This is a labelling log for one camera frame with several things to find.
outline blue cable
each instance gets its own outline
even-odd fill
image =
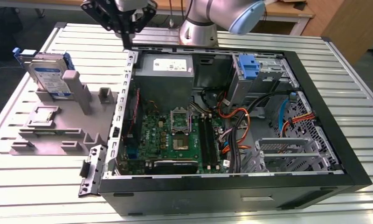
[[[289,99],[285,99],[285,101],[279,105],[279,116],[278,116],[279,132],[283,127],[283,113],[285,113],[285,106],[286,106],[287,101],[289,101]]]

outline floor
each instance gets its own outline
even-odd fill
[[[22,21],[23,29],[14,34],[18,47],[22,49],[39,49],[43,41],[51,31],[51,28],[57,22],[69,23],[89,23],[95,22],[81,11],[61,11],[61,10],[45,10],[45,17],[37,18],[33,9],[19,9],[18,17]],[[177,25],[181,21],[179,18],[174,19]],[[147,26],[166,27],[169,18],[165,15],[158,15],[153,18]],[[0,61],[0,111],[11,95],[13,90],[25,74],[25,71],[19,68],[17,61]],[[373,56],[367,52],[354,65],[354,69],[359,74],[362,80],[367,84],[373,91]]]

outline wooden desk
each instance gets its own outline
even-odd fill
[[[81,10],[82,0],[0,0],[0,6],[19,8],[45,8],[59,10]],[[169,14],[169,0],[155,0],[158,4],[157,14]],[[187,1],[183,1],[183,10],[187,7]],[[173,14],[181,15],[181,0],[171,0]],[[310,18],[314,17],[311,10],[305,7],[302,11],[293,8],[293,4],[274,2],[266,6],[266,20],[293,22],[294,26],[290,35],[301,35],[302,30]]]

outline metal case frame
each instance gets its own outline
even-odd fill
[[[291,51],[275,51],[275,50],[259,50],[259,49],[231,49],[231,48],[205,48],[205,47],[187,47],[177,45],[138,45],[134,47],[138,53],[277,53],[282,54],[291,70],[299,88],[305,93],[306,100],[311,106],[311,110],[315,112],[317,120],[323,129],[326,138],[331,144],[331,148],[336,153],[338,161],[342,164],[342,170],[344,174],[338,175],[275,175],[275,176],[245,176],[234,174],[231,177],[211,177],[211,178],[129,178],[118,179],[111,176],[109,172],[102,173],[102,180],[99,184],[98,192],[111,205],[114,210],[121,215],[141,215],[141,214],[174,214],[174,213],[194,213],[194,212],[223,212],[223,211],[251,211],[261,210],[259,206],[254,207],[250,204],[247,206],[235,206],[229,210],[229,207],[210,203],[211,208],[198,206],[193,203],[194,197],[191,195],[199,195],[203,201],[213,200],[213,194],[217,192],[218,198],[229,198],[230,196],[238,196],[241,201],[253,201],[254,196],[246,195],[246,192],[258,194],[262,192],[270,196],[270,192],[282,193],[290,197],[287,202],[279,206],[267,209],[302,209],[321,200],[328,198],[334,194],[352,192],[371,184],[368,176],[363,170],[363,167],[354,155],[354,152],[348,146],[340,129],[335,123],[327,106],[318,94],[315,86],[310,80],[310,77],[303,69],[297,54]],[[113,167],[113,159],[115,152],[110,151],[111,138],[109,139],[109,151],[105,160],[105,171]],[[147,202],[146,206],[154,207],[149,204],[153,200],[159,204],[167,204],[167,210],[142,210],[141,204]]]

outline slotted aluminum table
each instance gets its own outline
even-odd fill
[[[99,26],[61,24],[41,51],[70,54],[91,91],[119,89],[126,53]],[[145,28],[134,42],[177,44],[177,32]],[[373,93],[330,42],[318,37],[218,32],[219,46],[295,51],[354,153],[373,181]],[[373,223],[373,185],[336,195],[303,210],[119,217],[101,197],[77,198],[83,156],[11,156],[9,146],[38,101],[26,74],[0,114],[0,223]]]

